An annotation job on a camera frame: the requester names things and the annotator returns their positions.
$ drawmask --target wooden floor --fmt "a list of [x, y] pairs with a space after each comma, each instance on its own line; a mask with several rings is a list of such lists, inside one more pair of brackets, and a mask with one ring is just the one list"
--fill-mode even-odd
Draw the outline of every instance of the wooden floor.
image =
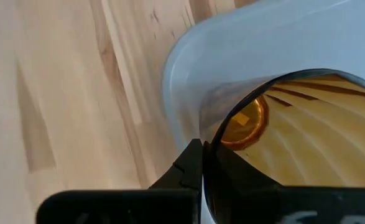
[[66, 189], [145, 188], [176, 158], [162, 69], [191, 26], [253, 0], [0, 0], [0, 224]]

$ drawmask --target black plastic part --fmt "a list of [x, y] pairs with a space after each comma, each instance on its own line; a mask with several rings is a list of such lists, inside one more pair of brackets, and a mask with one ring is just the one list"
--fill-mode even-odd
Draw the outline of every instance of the black plastic part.
[[192, 190], [69, 191], [48, 198], [39, 224], [197, 223]]
[[150, 189], [179, 189], [181, 187], [201, 192], [203, 145], [193, 139], [173, 166]]
[[365, 189], [282, 187], [277, 193], [281, 223], [365, 224]]
[[281, 187], [223, 144], [204, 154], [206, 201], [217, 223], [274, 223]]
[[148, 190], [75, 190], [49, 197], [37, 224], [200, 223], [203, 146], [194, 139]]

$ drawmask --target wood grain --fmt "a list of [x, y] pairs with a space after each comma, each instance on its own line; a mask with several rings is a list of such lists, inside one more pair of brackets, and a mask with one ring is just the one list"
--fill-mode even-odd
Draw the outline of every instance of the wood grain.
[[243, 7], [243, 6], [247, 6], [250, 5], [252, 3], [254, 3], [256, 0], [234, 0], [234, 5], [237, 8]]
[[177, 156], [162, 70], [233, 0], [0, 0], [0, 224], [68, 189], [146, 188]]

